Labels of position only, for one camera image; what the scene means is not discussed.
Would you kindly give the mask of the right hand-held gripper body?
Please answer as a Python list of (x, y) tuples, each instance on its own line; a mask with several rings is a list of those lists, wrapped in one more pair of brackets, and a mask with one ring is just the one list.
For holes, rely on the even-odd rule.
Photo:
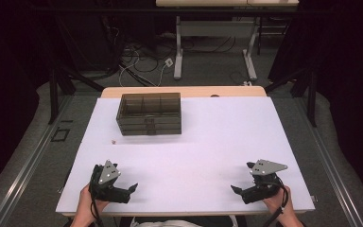
[(254, 202), (273, 197), (283, 186), (277, 172), (287, 169), (286, 165), (260, 159), (256, 163), (247, 162), (253, 177)]

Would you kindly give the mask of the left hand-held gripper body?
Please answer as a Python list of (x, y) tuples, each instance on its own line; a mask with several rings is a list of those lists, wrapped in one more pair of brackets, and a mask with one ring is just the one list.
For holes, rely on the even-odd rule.
[(116, 195), (116, 188), (113, 184), (120, 176), (117, 164), (107, 160), (104, 165), (95, 165), (89, 191), (94, 200), (128, 203), (129, 198), (120, 198)]

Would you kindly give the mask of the smoky transparent drawer box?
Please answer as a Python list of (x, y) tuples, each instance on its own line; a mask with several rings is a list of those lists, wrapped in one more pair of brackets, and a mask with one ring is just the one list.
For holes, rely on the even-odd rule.
[(124, 136), (181, 134), (181, 94), (123, 94), (116, 122)]

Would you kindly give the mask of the person's right hand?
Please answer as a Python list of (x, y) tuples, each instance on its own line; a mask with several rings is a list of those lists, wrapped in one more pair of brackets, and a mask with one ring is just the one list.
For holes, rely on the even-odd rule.
[(277, 217), (280, 222), (287, 220), (294, 214), (290, 188), (286, 185), (280, 188), (275, 196), (263, 199), (263, 203), (271, 214), (275, 214), (279, 208), (283, 209), (282, 213)]

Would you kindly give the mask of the person's left hand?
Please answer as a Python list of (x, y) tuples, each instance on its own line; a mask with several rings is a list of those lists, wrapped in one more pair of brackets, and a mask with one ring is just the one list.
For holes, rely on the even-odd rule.
[(90, 186), (86, 184), (80, 191), (77, 215), (96, 218), (103, 212), (104, 208), (109, 204), (109, 202), (95, 200), (96, 208), (94, 208), (94, 201), (92, 200), (89, 187)]

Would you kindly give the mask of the white table cover sheet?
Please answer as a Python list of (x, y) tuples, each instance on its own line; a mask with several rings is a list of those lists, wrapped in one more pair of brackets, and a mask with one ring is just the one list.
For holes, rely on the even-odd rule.
[(138, 183), (127, 204), (112, 203), (114, 216), (258, 214), (266, 206), (246, 204), (231, 185), (249, 188), (247, 162), (283, 164), (279, 172), (299, 212), (314, 204), (272, 100), (263, 96), (186, 97), (181, 134), (124, 136), (115, 120), (116, 98), (100, 98), (60, 196), (57, 212), (75, 213), (79, 190), (97, 164), (107, 160), (121, 172), (116, 186)]

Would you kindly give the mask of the person's white clothing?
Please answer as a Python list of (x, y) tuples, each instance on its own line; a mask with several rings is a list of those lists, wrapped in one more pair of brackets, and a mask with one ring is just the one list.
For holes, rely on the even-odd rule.
[(239, 227), (235, 216), (136, 217), (130, 227)]

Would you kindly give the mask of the black metal stand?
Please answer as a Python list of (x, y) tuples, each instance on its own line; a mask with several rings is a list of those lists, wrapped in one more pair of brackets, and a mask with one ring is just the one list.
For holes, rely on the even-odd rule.
[(76, 87), (72, 79), (81, 81), (98, 92), (102, 92), (104, 87), (96, 82), (82, 76), (78, 71), (66, 66), (60, 62), (54, 63), (49, 74), (49, 94), (50, 94), (50, 119), (52, 124), (59, 116), (59, 89), (67, 96), (72, 96)]
[(295, 72), (282, 77), (281, 79), (273, 81), (270, 85), (265, 87), (265, 92), (272, 92), (276, 88), (293, 79), (295, 79), (296, 82), (291, 88), (290, 94), (293, 97), (302, 97), (304, 92), (307, 92), (306, 116), (311, 125), (316, 127), (317, 123), (315, 119), (315, 110), (318, 77), (314, 67), (300, 68)]

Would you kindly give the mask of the metal floor rail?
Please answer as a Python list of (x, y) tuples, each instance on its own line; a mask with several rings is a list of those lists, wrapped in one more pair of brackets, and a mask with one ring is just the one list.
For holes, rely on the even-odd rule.
[(337, 171), (337, 168), (329, 154), (329, 150), (325, 146), (320, 136), (318, 128), (314, 127), (307, 117), (305, 102), (300, 98), (296, 98), (295, 103), (299, 109), (300, 116), (302, 117), (303, 121), (306, 124), (306, 127), (308, 128), (310, 134), (312, 135), (312, 138), (315, 141), (317, 147), (317, 155), (319, 156), (323, 169), (328, 177), (330, 185), (334, 190), (334, 193), (343, 210), (343, 213), (349, 222), (350, 227), (363, 227), (363, 219), (359, 215), (354, 205), (353, 198), (350, 195), (347, 186), (342, 181), (342, 178)]
[(61, 115), (71, 103), (72, 96), (60, 98), (59, 113), (50, 120), (50, 100), (42, 96), (22, 140), (0, 174), (0, 227), (4, 227), (18, 200), (25, 191), (32, 175), (56, 131)]

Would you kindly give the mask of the white metal frame desk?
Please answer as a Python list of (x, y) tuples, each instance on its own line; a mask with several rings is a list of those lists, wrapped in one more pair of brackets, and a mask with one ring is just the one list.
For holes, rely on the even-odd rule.
[[(156, 0), (156, 6), (164, 9), (294, 9), (299, 0)], [(243, 16), (238, 21), (232, 16), (229, 21), (220, 19), (198, 19), (192, 21), (176, 17), (176, 59), (174, 79), (182, 77), (182, 37), (210, 36), (210, 37), (246, 37), (249, 44), (242, 51), (249, 80), (257, 80), (251, 53), (254, 42), (259, 35), (262, 16)]]

